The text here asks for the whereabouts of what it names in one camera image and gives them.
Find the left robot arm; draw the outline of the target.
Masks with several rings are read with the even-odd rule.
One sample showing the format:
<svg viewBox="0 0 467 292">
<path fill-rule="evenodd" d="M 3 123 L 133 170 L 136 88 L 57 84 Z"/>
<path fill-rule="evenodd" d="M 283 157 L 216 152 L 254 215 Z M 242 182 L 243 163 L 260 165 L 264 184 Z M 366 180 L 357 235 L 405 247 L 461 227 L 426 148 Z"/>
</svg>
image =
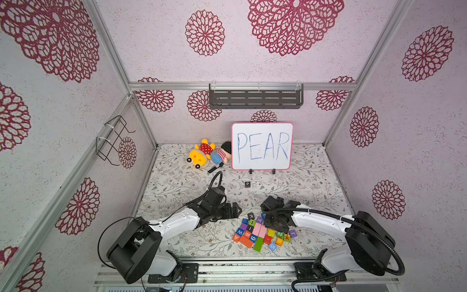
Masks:
<svg viewBox="0 0 467 292">
<path fill-rule="evenodd" d="M 147 275 L 166 277 L 176 282 L 182 277 L 182 261 L 159 246 L 184 232 L 194 231 L 209 222 L 237 219 L 242 213 L 238 203 L 228 203 L 223 191 L 208 191 L 179 212 L 164 219 L 133 219 L 107 252 L 107 259 L 127 284 Z"/>
</svg>

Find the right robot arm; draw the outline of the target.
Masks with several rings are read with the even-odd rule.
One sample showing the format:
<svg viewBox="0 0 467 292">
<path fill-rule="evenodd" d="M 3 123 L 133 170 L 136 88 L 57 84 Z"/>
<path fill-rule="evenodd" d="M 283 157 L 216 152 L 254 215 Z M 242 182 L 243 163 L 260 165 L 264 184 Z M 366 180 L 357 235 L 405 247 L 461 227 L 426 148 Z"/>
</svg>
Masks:
<svg viewBox="0 0 467 292">
<path fill-rule="evenodd" d="M 275 231 L 290 233 L 291 228 L 313 229 L 345 242 L 340 248 L 321 251 L 314 263 L 321 276 L 355 268 L 376 276 L 405 273 L 404 263 L 395 251 L 395 240 L 366 212 L 332 214 L 297 201 L 284 203 L 281 198 L 272 196 L 261 204 L 261 211 L 265 214 L 266 227 Z"/>
</svg>

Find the orange A block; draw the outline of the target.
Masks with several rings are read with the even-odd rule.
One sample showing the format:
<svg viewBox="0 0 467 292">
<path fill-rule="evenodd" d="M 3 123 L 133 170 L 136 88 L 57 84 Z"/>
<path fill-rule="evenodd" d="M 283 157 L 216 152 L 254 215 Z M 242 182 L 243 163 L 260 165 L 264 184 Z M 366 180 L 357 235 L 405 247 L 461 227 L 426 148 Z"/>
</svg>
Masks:
<svg viewBox="0 0 467 292">
<path fill-rule="evenodd" d="M 236 243 L 239 242 L 239 240 L 241 239 L 242 236 L 238 235 L 238 234 L 235 234 L 233 237 L 232 237 L 232 240 Z"/>
</svg>

